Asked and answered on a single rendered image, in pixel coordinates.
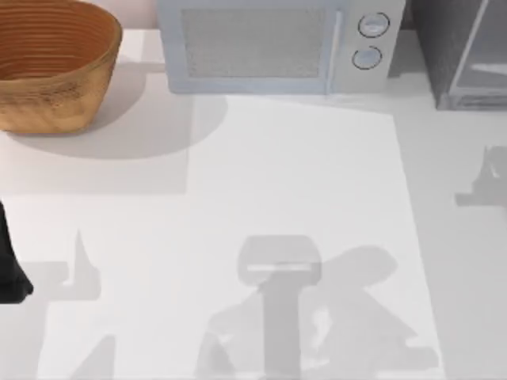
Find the microwave oven door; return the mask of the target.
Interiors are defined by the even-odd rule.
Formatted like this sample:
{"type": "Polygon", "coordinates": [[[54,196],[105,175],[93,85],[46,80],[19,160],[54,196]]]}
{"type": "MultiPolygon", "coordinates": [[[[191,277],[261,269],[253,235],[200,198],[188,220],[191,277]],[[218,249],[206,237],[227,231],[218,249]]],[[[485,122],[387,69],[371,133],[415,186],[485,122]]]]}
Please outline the microwave oven door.
{"type": "Polygon", "coordinates": [[[341,0],[156,0],[174,93],[322,94],[341,0]]]}

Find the round microwave knob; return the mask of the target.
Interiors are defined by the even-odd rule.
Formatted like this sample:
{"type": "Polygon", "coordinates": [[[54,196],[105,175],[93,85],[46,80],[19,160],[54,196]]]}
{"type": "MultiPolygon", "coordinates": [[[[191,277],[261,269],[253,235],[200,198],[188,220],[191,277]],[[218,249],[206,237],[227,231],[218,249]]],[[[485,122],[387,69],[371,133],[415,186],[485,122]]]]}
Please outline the round microwave knob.
{"type": "Polygon", "coordinates": [[[377,47],[369,46],[357,50],[352,57],[352,63],[358,70],[371,70],[383,60],[383,53],[377,47]]]}
{"type": "Polygon", "coordinates": [[[358,24],[358,31],[366,38],[378,38],[390,27],[390,19],[385,13],[364,15],[358,24]]]}

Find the pale microwave oven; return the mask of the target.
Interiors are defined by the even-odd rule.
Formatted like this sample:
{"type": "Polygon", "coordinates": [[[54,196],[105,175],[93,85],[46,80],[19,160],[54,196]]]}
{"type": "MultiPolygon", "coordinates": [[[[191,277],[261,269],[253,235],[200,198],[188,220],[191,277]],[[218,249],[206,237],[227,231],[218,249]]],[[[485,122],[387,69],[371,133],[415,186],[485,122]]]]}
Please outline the pale microwave oven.
{"type": "Polygon", "coordinates": [[[341,33],[331,94],[375,93],[389,74],[406,0],[341,0],[341,33]],[[360,19],[370,13],[385,13],[389,29],[378,38],[366,38],[358,31],[360,19]],[[358,70],[352,63],[355,51],[369,46],[383,53],[382,62],[371,70],[358,70]]]}

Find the brown wooden basket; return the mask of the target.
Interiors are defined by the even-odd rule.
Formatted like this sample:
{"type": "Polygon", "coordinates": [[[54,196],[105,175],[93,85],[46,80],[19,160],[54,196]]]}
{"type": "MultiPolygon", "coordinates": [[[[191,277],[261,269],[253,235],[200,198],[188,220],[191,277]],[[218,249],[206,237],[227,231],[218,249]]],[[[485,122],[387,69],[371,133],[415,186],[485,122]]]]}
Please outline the brown wooden basket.
{"type": "Polygon", "coordinates": [[[123,29],[80,0],[0,0],[0,131],[88,127],[116,65],[123,29]]]}

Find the grey cabinet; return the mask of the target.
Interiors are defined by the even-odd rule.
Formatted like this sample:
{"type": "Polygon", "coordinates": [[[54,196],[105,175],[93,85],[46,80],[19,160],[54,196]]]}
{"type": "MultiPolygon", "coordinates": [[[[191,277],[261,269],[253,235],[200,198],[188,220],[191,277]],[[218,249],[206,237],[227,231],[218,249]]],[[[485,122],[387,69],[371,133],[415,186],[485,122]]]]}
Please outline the grey cabinet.
{"type": "Polygon", "coordinates": [[[412,0],[439,110],[507,111],[507,0],[412,0]]]}

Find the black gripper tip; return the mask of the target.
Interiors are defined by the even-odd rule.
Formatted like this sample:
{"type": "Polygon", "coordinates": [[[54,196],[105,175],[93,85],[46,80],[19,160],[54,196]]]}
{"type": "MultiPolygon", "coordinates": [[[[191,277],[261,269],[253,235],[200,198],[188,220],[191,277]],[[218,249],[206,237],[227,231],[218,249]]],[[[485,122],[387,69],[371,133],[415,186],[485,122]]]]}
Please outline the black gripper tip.
{"type": "Polygon", "coordinates": [[[0,201],[0,304],[20,304],[33,291],[34,286],[14,253],[5,208],[0,201]]]}

